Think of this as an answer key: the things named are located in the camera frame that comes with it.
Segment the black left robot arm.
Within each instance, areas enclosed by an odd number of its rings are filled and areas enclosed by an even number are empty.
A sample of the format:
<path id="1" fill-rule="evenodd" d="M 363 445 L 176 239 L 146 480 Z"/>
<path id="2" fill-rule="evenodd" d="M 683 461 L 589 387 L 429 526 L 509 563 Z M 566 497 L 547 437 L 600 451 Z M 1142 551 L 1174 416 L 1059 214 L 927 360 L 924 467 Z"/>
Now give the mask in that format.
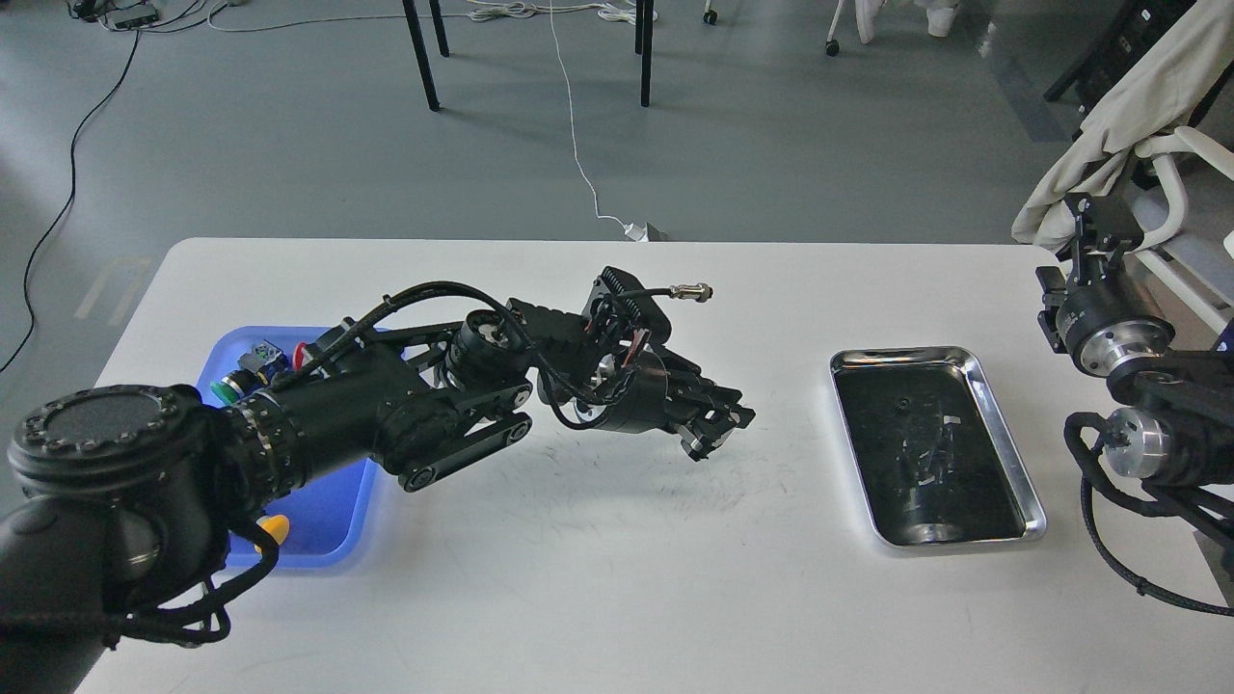
<path id="1" fill-rule="evenodd" d="M 72 693 L 123 638 L 228 637 L 230 601 L 281 558 L 265 509 L 358 461 L 424 489 L 524 440 L 529 396 L 573 430 L 677 435 L 705 461 L 755 417 L 666 348 L 659 298 L 603 268 L 581 312 L 421 282 L 346 320 L 299 361 L 215 387 L 73 391 L 14 426 L 25 503 L 2 517 L 2 690 Z"/>

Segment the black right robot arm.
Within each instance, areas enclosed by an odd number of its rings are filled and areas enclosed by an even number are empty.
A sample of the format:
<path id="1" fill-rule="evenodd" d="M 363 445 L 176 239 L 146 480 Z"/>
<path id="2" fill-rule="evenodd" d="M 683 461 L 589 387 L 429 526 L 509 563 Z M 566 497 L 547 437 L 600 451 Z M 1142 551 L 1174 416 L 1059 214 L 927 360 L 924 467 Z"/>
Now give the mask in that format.
<path id="1" fill-rule="evenodd" d="M 1062 443 L 1083 475 L 1088 538 L 1141 596 L 1228 617 L 1228 606 L 1195 601 L 1129 571 L 1101 538 L 1092 496 L 1139 517 L 1190 524 L 1215 542 L 1220 569 L 1232 572 L 1232 500 L 1215 494 L 1215 485 L 1233 479 L 1232 353 L 1172 347 L 1176 330 L 1127 273 L 1145 233 L 1125 203 L 1067 193 L 1062 219 L 1074 228 L 1058 259 L 1070 268 L 1037 268 L 1037 324 L 1053 352 L 1102 379 L 1118 403 L 1107 416 L 1074 412 L 1062 422 Z"/>

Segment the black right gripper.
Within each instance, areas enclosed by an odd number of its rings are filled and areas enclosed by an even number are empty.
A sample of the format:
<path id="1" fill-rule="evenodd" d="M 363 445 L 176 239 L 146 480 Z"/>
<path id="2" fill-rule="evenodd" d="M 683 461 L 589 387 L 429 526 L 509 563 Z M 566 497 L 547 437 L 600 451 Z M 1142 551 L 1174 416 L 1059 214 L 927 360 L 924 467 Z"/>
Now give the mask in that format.
<path id="1" fill-rule="evenodd" d="M 1116 280 L 1124 254 L 1144 242 L 1144 228 L 1120 198 L 1067 193 L 1062 205 L 1074 236 L 1060 258 L 1071 261 L 1067 279 L 1054 265 L 1035 268 L 1043 290 L 1037 325 L 1054 353 L 1066 353 L 1083 374 L 1111 375 L 1125 361 L 1160 357 L 1176 336 L 1149 291 Z"/>

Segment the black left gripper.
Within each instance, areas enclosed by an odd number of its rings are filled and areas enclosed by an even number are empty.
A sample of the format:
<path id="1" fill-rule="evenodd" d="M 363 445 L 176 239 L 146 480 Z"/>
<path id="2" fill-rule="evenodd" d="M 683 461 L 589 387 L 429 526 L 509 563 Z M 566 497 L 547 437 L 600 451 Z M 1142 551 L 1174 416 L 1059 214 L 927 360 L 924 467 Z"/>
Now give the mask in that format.
<path id="1" fill-rule="evenodd" d="M 705 285 L 648 288 L 605 267 L 581 312 L 536 307 L 536 354 L 543 404 L 573 429 L 674 432 L 705 440 L 710 454 L 756 416 L 739 390 L 711 382 L 694 361 L 666 349 L 673 326 L 660 298 L 705 303 Z"/>

